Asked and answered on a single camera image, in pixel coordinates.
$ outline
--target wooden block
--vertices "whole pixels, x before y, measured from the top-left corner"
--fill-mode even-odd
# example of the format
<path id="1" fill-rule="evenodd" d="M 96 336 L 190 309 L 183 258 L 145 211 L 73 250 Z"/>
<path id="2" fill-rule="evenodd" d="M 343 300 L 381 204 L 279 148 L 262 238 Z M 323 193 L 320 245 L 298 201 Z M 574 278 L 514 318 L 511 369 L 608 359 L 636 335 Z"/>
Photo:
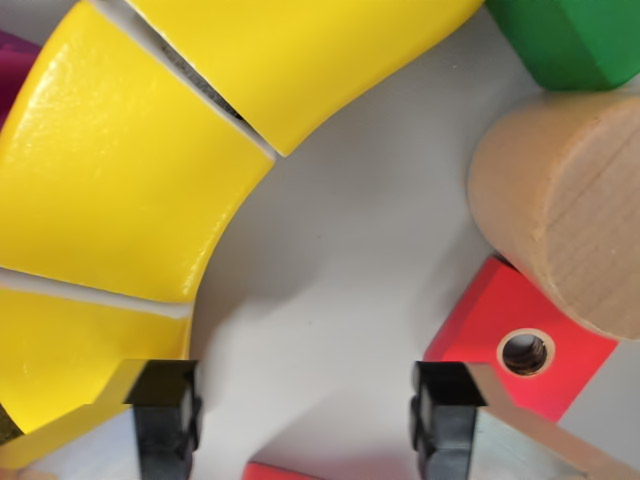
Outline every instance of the wooden block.
<path id="1" fill-rule="evenodd" d="M 570 318 L 640 338 L 640 98 L 551 95 L 501 119 L 469 177 L 486 238 Z"/>
<path id="2" fill-rule="evenodd" d="M 488 0 L 536 81 L 550 90 L 608 90 L 640 72 L 637 0 Z"/>

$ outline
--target green wooden block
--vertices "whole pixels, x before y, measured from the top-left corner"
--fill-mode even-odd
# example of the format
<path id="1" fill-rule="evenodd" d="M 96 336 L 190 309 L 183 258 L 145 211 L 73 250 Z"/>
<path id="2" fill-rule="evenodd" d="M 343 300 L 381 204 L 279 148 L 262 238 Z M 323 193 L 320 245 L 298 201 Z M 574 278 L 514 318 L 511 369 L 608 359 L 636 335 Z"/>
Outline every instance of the green wooden block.
<path id="1" fill-rule="evenodd" d="M 640 0 L 487 0 L 549 90 L 610 90 L 640 73 Z"/>

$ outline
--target red wooden block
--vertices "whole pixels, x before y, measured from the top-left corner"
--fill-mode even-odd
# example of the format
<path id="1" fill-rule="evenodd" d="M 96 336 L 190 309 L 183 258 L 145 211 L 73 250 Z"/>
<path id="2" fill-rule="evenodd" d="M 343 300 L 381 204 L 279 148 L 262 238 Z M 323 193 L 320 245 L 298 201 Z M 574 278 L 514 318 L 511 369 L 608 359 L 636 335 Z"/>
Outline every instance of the red wooden block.
<path id="1" fill-rule="evenodd" d="M 248 463 L 244 469 L 242 480 L 320 480 L 301 473 L 281 470 L 261 463 Z"/>
<path id="2" fill-rule="evenodd" d="M 547 363 L 523 376 L 509 370 L 502 345 L 514 332 L 538 334 Z M 514 403 L 558 421 L 618 342 L 582 328 L 514 268 L 489 258 L 427 349 L 425 361 L 488 363 Z"/>

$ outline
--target white surface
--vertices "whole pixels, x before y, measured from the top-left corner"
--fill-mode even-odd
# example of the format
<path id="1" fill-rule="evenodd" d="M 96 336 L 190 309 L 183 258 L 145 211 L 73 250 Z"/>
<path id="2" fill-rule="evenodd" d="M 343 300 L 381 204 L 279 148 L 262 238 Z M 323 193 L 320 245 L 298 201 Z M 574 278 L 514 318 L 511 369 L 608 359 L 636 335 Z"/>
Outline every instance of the white surface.
<path id="1" fill-rule="evenodd" d="M 33 463 L 20 478 L 140 480 L 137 441 L 133 410 L 129 409 Z"/>
<path id="2" fill-rule="evenodd" d="M 0 28 L 36 40 L 70 3 L 0 1 Z M 483 10 L 278 162 L 197 302 L 207 414 L 194 479 L 239 479 L 256 455 L 331 480 L 417 479 L 412 362 L 490 252 L 465 171 L 491 122 L 538 91 Z M 640 466 L 633 347 L 563 424 Z"/>

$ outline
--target natural wood cylinder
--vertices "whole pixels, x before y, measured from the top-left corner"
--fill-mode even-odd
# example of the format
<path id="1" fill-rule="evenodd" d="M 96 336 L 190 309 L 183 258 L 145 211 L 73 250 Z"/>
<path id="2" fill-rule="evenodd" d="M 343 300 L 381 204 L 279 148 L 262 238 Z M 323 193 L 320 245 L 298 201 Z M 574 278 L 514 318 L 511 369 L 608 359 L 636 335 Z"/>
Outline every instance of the natural wood cylinder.
<path id="1" fill-rule="evenodd" d="M 640 97 L 548 95 L 507 115 L 474 155 L 469 201 L 560 310 L 640 338 Z"/>

